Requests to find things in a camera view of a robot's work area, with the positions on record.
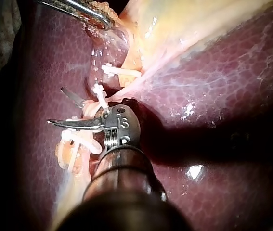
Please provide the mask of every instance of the hem-o-lok clip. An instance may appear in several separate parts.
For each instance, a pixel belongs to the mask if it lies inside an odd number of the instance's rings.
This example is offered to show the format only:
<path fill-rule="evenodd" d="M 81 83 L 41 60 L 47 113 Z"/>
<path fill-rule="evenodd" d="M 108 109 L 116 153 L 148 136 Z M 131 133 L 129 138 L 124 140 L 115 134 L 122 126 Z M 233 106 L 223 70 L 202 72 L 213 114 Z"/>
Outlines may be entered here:
<path fill-rule="evenodd" d="M 116 75 L 133 76 L 136 78 L 139 78 L 142 76 L 142 73 L 140 71 L 114 67 L 109 63 L 102 65 L 101 69 L 103 70 L 103 72 L 105 74 L 107 74 L 111 77 L 113 77 L 115 74 Z"/>

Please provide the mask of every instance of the curved scissor blade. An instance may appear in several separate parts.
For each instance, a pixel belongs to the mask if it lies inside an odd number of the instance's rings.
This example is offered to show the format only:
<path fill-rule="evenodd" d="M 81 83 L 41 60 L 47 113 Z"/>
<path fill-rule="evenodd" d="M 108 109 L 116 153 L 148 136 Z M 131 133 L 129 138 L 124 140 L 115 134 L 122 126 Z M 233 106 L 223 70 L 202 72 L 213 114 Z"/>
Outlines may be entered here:
<path fill-rule="evenodd" d="M 70 128 L 75 130 L 102 130 L 104 129 L 104 124 L 101 118 L 93 118 L 88 120 L 76 120 L 76 121 L 65 121 L 57 119 L 49 119 L 47 121 L 49 124 L 53 124 L 62 128 Z"/>

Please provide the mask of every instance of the scissor blade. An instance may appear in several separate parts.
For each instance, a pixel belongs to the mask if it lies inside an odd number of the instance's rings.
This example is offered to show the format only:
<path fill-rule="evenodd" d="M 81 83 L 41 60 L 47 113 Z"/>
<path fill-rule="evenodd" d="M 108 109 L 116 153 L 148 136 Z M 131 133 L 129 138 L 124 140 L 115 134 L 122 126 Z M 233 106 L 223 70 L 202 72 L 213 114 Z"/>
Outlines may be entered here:
<path fill-rule="evenodd" d="M 75 129 L 75 130 L 102 130 L 102 129 L 104 129 L 104 124 L 101 122 L 100 118 L 93 118 L 93 119 L 88 119 L 88 120 L 76 120 L 76 121 L 49 119 L 47 122 L 49 124 L 53 124 L 58 127 L 70 128 L 70 129 Z"/>
<path fill-rule="evenodd" d="M 60 88 L 60 91 L 65 94 L 66 97 L 68 97 L 70 100 L 72 100 L 77 107 L 82 109 L 85 106 L 85 99 L 79 97 L 74 92 L 68 90 L 67 88 Z"/>

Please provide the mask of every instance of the white surgical clip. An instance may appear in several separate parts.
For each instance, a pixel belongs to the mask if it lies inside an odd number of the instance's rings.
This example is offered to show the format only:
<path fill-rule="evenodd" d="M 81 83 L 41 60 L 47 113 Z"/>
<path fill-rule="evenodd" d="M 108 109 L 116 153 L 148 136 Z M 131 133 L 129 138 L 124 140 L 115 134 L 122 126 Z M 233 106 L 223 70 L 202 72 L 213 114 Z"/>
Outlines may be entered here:
<path fill-rule="evenodd" d="M 92 90 L 97 95 L 97 98 L 98 98 L 98 101 L 99 101 L 101 107 L 103 109 L 108 108 L 108 103 L 105 99 L 106 92 L 103 91 L 104 90 L 103 86 L 96 83 L 96 84 L 94 84 L 94 87 Z"/>
<path fill-rule="evenodd" d="M 114 67 L 109 63 L 102 65 L 101 69 L 104 71 L 105 74 L 107 74 L 111 77 L 113 77 L 115 74 L 116 75 L 134 76 L 134 77 L 141 77 L 142 76 L 142 73 L 140 71 Z"/>

